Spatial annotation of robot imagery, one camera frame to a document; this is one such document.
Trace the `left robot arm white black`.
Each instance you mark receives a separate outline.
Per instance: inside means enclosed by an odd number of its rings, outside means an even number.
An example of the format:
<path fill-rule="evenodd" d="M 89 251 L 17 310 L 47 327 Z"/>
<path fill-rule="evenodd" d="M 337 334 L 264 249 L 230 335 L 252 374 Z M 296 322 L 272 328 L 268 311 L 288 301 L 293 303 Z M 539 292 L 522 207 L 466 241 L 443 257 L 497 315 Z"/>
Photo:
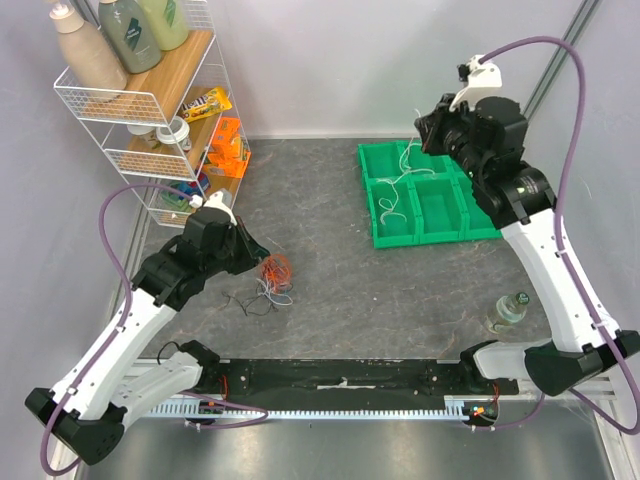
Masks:
<path fill-rule="evenodd" d="M 147 257 L 132 291 L 91 348 L 54 387 L 35 388 L 25 405 L 81 462 L 105 459 L 141 416 L 182 391 L 208 393 L 219 356 L 192 340 L 136 380 L 123 378 L 153 337 L 211 277 L 242 274 L 269 255 L 228 208 L 202 207 L 181 234 Z"/>

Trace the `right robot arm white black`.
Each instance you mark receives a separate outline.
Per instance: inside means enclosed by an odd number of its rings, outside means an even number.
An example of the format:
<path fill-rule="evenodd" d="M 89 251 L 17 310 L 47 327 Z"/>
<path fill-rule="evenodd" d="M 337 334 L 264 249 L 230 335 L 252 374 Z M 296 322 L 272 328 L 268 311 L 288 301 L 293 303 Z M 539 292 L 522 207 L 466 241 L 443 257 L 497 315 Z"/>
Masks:
<path fill-rule="evenodd" d="M 519 104 L 489 96 L 469 107 L 454 98 L 443 95 L 431 113 L 415 121 L 422 151 L 449 156 L 470 180 L 476 204 L 524 266 L 551 330 L 550 338 L 537 342 L 494 341 L 467 349 L 469 362 L 458 368 L 459 384 L 477 394 L 494 379 L 529 379 L 557 396 L 616 365 L 604 334 L 624 358 L 638 353 L 639 334 L 621 329 L 586 284 L 598 316 L 589 314 L 564 261 L 572 261 L 579 277 L 585 273 L 567 233 L 554 230 L 555 193 L 523 158 L 528 121 Z"/>

